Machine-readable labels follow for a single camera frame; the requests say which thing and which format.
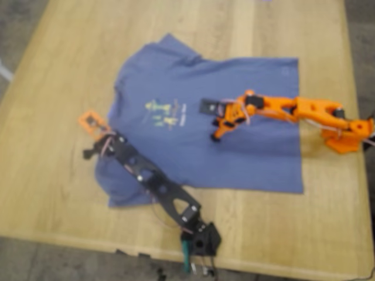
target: gray floor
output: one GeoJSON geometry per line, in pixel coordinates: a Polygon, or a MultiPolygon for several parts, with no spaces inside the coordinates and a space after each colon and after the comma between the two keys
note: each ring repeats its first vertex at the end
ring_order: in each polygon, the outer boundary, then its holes
{"type": "MultiPolygon", "coordinates": [[[[48,0],[0,0],[0,58],[15,71],[48,0]]],[[[346,0],[361,117],[375,110],[375,1],[346,0]]],[[[0,77],[0,100],[8,83],[0,77]]],[[[366,153],[371,201],[375,203],[375,149],[366,153]]],[[[182,265],[0,238],[0,281],[207,280],[187,275],[182,265]]],[[[277,281],[281,278],[220,270],[220,280],[277,281]]]]}

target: orange 3d printed part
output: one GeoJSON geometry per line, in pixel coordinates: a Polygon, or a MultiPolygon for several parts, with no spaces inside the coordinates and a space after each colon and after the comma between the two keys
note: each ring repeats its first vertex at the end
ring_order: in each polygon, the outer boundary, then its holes
{"type": "Polygon", "coordinates": [[[215,115],[213,125],[216,131],[211,135],[213,141],[233,131],[250,117],[259,114],[288,122],[306,120],[321,128],[321,135],[330,148],[339,153],[359,150],[361,143],[373,142],[374,121],[348,120],[342,104],[328,100],[315,100],[303,97],[284,98],[255,95],[247,90],[236,100],[212,101],[203,99],[200,112],[215,115]]]}

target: wire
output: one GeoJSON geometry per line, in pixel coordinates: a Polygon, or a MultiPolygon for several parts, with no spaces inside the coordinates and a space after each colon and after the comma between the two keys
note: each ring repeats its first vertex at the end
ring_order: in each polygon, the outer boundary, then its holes
{"type": "Polygon", "coordinates": [[[107,150],[108,146],[110,145],[110,142],[113,141],[113,137],[110,136],[106,141],[105,141],[105,144],[103,146],[103,148],[101,149],[101,152],[100,152],[100,156],[103,157],[104,154],[105,154],[105,151],[107,150]]]}
{"type": "Polygon", "coordinates": [[[370,280],[373,278],[374,276],[374,271],[375,271],[375,267],[372,268],[371,270],[371,274],[369,277],[364,277],[364,278],[354,278],[354,279],[349,279],[349,280],[345,280],[345,281],[365,281],[365,280],[370,280]]]}
{"type": "Polygon", "coordinates": [[[369,145],[375,146],[375,142],[373,142],[372,140],[363,139],[362,141],[368,143],[369,145]]]}

